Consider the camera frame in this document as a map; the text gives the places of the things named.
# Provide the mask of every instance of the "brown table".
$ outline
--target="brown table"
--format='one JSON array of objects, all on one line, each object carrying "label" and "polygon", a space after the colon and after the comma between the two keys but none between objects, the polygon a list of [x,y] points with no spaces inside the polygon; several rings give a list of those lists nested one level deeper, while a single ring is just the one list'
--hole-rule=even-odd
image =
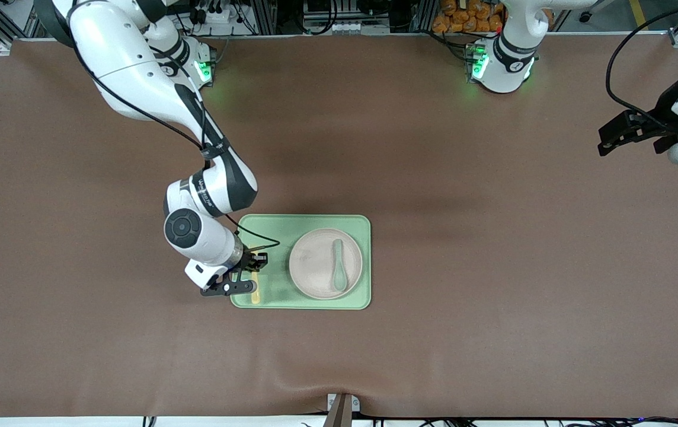
[{"label": "brown table", "polygon": [[[258,176],[247,213],[363,214],[363,311],[199,296],[165,242],[195,149],[125,119],[73,53],[0,58],[0,416],[678,416],[678,167],[597,156],[619,36],[552,36],[489,94],[425,37],[231,42],[206,100]],[[678,78],[638,36],[615,87]]]}]

